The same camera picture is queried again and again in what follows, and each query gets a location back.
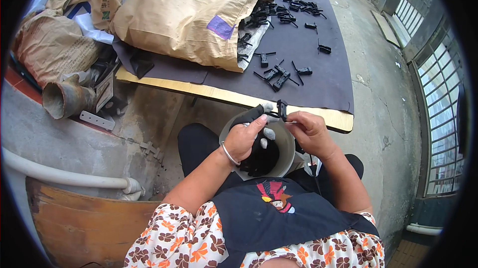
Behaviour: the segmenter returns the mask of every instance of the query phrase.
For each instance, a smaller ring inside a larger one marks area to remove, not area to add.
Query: apron embroidery
[[[256,186],[262,193],[262,200],[273,205],[280,213],[292,214],[296,211],[292,204],[287,201],[292,196],[284,193],[287,187],[282,186],[282,182],[265,181]]]

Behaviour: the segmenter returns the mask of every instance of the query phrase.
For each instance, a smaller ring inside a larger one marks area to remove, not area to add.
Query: dark pants
[[[193,123],[184,126],[178,134],[178,150],[184,176],[188,176],[217,148],[219,148],[219,137],[212,132],[211,129],[200,123]],[[345,157],[349,160],[360,179],[362,179],[363,164],[360,159],[352,154],[346,154]],[[296,169],[287,174],[285,178],[297,182],[308,192],[319,193],[314,177],[309,176],[303,169]],[[317,180],[321,195],[334,205],[332,182],[330,182],[327,170],[323,164],[320,168]],[[237,175],[236,172],[232,172],[221,185],[218,193],[227,188],[238,186],[242,182],[241,177]]]

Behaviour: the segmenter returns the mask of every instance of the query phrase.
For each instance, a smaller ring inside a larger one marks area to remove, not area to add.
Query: plastic bucket
[[[226,123],[226,125],[221,131],[221,134],[219,135],[219,143],[226,139],[226,136],[229,133],[229,128],[232,122],[236,119],[236,117],[242,116],[244,113],[245,112],[232,117],[229,122]],[[292,165],[292,161],[294,160],[294,156],[296,153],[296,143],[294,141],[294,137],[284,127],[284,125],[284,122],[278,121],[272,124],[268,124],[266,126],[267,128],[274,130],[275,132],[275,142],[279,147],[279,160],[269,174],[261,176],[259,178],[283,177],[287,174],[289,168]],[[237,167],[234,167],[232,171],[235,171],[244,181],[254,179],[254,177],[248,176],[246,171],[240,171]]]

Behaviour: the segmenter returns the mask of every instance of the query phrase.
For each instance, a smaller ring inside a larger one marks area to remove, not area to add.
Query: hand
[[[332,157],[337,145],[330,137],[323,117],[296,111],[287,116],[287,121],[297,122],[285,124],[285,128],[294,135],[305,152],[319,157],[322,162]]]
[[[252,144],[266,123],[267,115],[263,114],[247,127],[237,124],[231,128],[224,141],[224,147],[235,161],[239,162],[249,157],[252,152]]]

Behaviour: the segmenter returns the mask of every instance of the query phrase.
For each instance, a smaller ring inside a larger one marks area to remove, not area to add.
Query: silver bangle
[[[240,165],[240,161],[237,162],[236,160],[234,160],[234,159],[231,157],[231,155],[229,155],[228,150],[226,150],[226,147],[224,147],[224,140],[220,143],[220,145],[222,146],[222,148],[223,148],[224,152],[226,153],[226,155],[228,156],[229,160],[231,160],[232,163],[235,164],[235,165]]]

